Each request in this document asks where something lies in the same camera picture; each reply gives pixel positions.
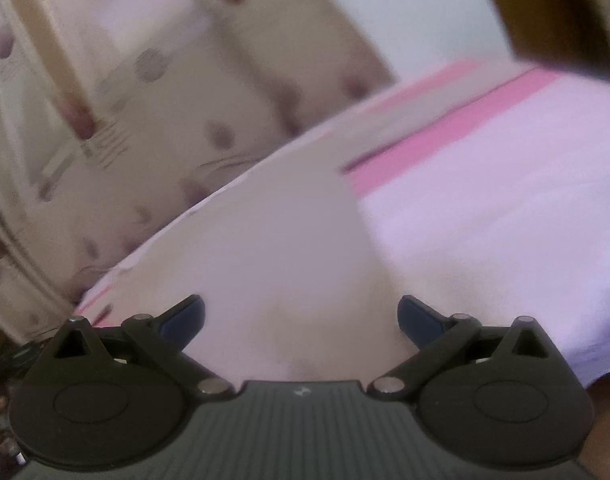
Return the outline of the cream white small garment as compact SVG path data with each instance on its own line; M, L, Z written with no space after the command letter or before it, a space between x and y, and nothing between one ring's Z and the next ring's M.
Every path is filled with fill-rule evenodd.
M122 260L81 314L116 325L197 294L206 322L187 353L230 382L370 382L413 348L342 174L354 152L342 133L283 148Z

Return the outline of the pink and lilac bedsheet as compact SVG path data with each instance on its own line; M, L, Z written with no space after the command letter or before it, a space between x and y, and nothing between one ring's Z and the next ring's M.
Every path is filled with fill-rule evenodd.
M532 316L582 382L610 373L610 84L458 63L316 132L351 140L342 174L399 298Z

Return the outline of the beige leaf-patterned curtain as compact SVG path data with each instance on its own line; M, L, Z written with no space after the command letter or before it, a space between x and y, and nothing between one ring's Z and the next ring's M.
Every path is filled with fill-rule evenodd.
M332 0L0 0L0 330L391 82Z

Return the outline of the dark wooden headboard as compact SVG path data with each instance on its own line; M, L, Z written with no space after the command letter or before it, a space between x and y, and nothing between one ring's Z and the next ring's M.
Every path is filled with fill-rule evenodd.
M523 60L610 81L610 47L588 0L493 0Z

